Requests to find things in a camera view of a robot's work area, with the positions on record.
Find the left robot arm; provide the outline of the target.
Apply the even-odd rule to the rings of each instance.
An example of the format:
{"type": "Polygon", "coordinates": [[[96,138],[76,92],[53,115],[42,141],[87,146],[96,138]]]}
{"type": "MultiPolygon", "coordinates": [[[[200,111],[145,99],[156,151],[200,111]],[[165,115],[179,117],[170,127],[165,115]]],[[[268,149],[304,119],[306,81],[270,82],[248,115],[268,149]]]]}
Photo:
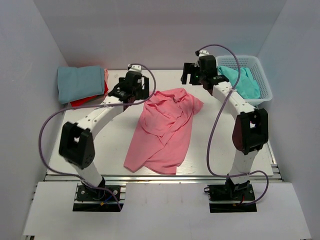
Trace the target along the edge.
{"type": "Polygon", "coordinates": [[[72,165],[86,186],[104,187],[103,177],[94,164],[95,137],[135,101],[146,100],[149,96],[149,78],[142,74],[140,65],[131,65],[125,77],[120,77],[104,98],[102,107],[95,107],[77,122],[68,121],[63,125],[59,155],[72,165]]]}

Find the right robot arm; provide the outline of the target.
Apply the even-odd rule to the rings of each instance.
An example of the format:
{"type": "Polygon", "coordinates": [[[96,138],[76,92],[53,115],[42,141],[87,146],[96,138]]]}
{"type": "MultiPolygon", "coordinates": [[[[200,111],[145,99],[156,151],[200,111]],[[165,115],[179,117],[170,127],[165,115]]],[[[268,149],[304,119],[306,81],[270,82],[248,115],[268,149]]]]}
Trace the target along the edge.
{"type": "Polygon", "coordinates": [[[235,121],[232,132],[235,156],[226,176],[226,190],[236,194],[249,187],[254,159],[269,139],[268,113],[248,103],[226,76],[218,74],[213,55],[204,50],[196,55],[195,63],[184,63],[180,81],[183,85],[201,85],[222,103],[222,108],[227,109],[235,121]]]}

